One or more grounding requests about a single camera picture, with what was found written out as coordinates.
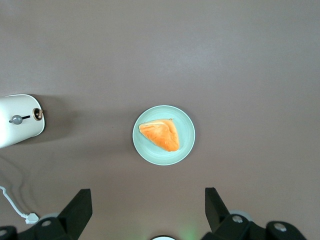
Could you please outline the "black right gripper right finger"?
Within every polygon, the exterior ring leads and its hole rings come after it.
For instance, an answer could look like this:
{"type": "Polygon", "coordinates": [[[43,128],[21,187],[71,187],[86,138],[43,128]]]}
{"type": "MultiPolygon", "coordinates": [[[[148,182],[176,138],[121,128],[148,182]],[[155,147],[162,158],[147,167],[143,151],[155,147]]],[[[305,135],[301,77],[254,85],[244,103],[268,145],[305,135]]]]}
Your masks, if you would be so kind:
{"type": "Polygon", "coordinates": [[[205,189],[205,215],[211,231],[205,240],[265,240],[267,232],[243,215],[231,214],[214,187],[205,189]]]}

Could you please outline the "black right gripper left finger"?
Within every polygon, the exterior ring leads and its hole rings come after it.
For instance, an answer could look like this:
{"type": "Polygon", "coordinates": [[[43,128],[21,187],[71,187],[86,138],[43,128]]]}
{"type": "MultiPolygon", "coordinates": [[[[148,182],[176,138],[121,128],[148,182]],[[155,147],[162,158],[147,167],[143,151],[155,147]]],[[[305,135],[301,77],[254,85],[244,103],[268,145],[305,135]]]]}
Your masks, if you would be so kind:
{"type": "Polygon", "coordinates": [[[56,217],[47,217],[35,226],[37,240],[77,240],[92,216],[90,189],[81,189],[56,217]]]}

